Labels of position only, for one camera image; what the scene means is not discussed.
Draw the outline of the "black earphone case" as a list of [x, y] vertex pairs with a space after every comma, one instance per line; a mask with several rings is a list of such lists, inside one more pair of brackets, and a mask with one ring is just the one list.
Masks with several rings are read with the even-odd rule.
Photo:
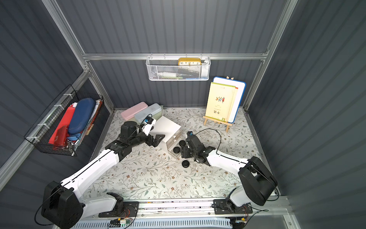
[[174, 152], [175, 154], [180, 153], [180, 147], [174, 147], [174, 148], [173, 148], [173, 152]]
[[188, 161], [188, 160], [184, 160], [183, 162], [182, 162], [182, 167], [183, 168], [188, 168], [190, 166], [190, 162]]
[[186, 142], [184, 140], [179, 141], [179, 146], [183, 147], [186, 145]]

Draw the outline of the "white drawer cabinet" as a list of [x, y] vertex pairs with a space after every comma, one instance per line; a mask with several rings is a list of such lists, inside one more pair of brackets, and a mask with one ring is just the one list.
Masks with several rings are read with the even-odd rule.
[[168, 152], [180, 141], [182, 130], [180, 125], [162, 116], [156, 121], [150, 134], [153, 136], [165, 135], [165, 138], [159, 143], [158, 147]]

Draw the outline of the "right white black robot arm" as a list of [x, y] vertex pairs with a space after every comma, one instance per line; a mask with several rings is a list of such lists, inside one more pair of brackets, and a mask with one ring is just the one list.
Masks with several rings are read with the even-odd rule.
[[263, 206], [276, 189], [278, 182], [262, 160], [256, 156], [250, 159], [225, 154], [217, 148], [205, 147], [200, 139], [189, 131], [183, 146], [183, 155], [193, 158], [195, 162], [239, 177], [241, 186], [235, 188], [226, 198], [226, 207], [230, 210], [245, 204], [254, 203]]

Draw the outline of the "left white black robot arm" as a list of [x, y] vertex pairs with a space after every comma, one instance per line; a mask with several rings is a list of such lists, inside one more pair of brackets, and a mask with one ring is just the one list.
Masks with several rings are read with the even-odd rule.
[[90, 199], [83, 198], [83, 195], [94, 181], [127, 157], [133, 147], [140, 144], [157, 147], [165, 136], [150, 134], [155, 123], [150, 116], [140, 124], [125, 122], [117, 139], [100, 155], [63, 181], [53, 181], [45, 187], [43, 203], [37, 212], [61, 229], [70, 229], [80, 219], [93, 215], [120, 217], [128, 214], [123, 197], [114, 192]]

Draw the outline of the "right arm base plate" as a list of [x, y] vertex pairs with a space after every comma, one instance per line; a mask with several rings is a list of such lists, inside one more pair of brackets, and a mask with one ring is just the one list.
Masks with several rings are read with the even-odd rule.
[[216, 215], [251, 214], [253, 212], [250, 203], [238, 207], [229, 199], [214, 199], [211, 207]]

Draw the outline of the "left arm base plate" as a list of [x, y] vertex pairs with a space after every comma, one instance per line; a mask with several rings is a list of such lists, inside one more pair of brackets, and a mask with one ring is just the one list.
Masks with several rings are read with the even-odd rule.
[[138, 201], [117, 202], [116, 206], [108, 212], [99, 213], [99, 218], [126, 218], [135, 217], [139, 208]]

